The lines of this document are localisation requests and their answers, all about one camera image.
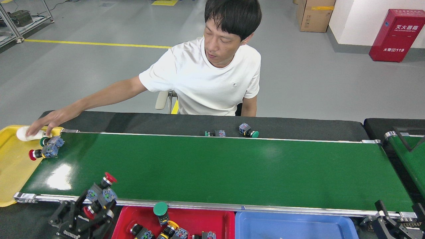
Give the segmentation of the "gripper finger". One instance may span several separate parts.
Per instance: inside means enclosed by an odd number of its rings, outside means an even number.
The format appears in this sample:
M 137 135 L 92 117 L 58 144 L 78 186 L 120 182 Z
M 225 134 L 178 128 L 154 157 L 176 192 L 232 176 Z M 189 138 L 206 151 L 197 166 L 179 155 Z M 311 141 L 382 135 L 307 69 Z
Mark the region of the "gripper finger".
M 80 218 L 83 212 L 83 202 L 87 192 L 84 191 L 78 199 L 64 200 L 49 218 L 49 224 L 58 228 L 57 234 L 87 234 L 85 218 Z
M 412 206 L 414 213 L 416 214 L 417 220 L 421 223 L 420 229 L 425 229 L 425 209 L 421 203 L 415 203 Z
M 387 208 L 382 200 L 375 202 L 378 215 L 372 221 L 372 227 L 375 233 L 400 233 L 399 224 L 390 218 Z
M 115 217 L 114 207 L 87 208 L 88 230 L 90 233 L 105 233 Z

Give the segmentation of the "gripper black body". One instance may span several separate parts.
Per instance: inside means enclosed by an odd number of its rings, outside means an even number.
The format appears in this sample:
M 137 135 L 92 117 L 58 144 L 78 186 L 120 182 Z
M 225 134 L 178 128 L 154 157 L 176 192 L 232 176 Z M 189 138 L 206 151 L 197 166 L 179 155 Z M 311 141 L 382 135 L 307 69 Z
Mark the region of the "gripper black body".
M 63 224 L 52 224 L 57 229 L 56 235 L 65 239 L 103 239 L 107 233 L 107 225 L 80 223 L 73 228 L 68 222 Z
M 424 239 L 424 231 L 419 228 L 407 227 L 405 230 L 399 228 L 384 230 L 383 228 L 374 228 L 378 239 Z

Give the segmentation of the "person's right hand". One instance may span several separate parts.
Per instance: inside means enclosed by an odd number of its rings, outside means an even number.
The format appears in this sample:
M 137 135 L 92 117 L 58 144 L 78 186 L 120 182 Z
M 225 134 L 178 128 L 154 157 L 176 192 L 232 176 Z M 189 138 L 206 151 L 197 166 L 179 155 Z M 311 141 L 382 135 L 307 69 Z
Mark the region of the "person's right hand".
M 47 135 L 50 135 L 53 128 L 58 127 L 73 118 L 76 118 L 81 114 L 81 112 L 81 109 L 74 106 L 66 106 L 59 110 L 52 111 L 45 117 L 39 118 L 34 121 L 26 130 L 25 136 L 35 136 L 44 126 L 47 127 L 45 133 Z

